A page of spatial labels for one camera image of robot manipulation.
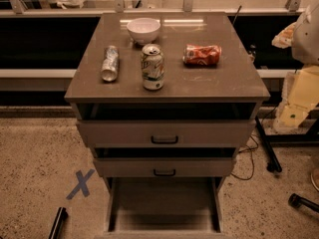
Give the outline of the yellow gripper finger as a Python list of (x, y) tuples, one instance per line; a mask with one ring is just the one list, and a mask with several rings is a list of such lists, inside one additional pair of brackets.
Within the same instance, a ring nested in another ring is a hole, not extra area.
[(293, 33), (296, 23), (291, 23), (286, 28), (284, 28), (279, 34), (277, 34), (271, 44), (274, 47), (286, 49), (292, 45)]
[(298, 128), (308, 117), (306, 111), (298, 107), (280, 105), (273, 123), (273, 128), (278, 132), (289, 132)]

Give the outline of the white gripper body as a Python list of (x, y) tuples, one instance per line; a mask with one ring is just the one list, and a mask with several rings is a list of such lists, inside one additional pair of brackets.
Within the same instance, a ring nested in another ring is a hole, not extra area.
[(286, 106), (298, 107), (308, 114), (319, 104), (319, 66), (304, 66), (294, 77)]

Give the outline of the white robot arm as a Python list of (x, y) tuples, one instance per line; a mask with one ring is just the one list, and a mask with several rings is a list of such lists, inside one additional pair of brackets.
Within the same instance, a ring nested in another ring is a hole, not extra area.
[(273, 123), (276, 131), (289, 132), (298, 128), (319, 104), (319, 0), (313, 0), (271, 44), (291, 48), (292, 57), (303, 64), (300, 71), (285, 77)]

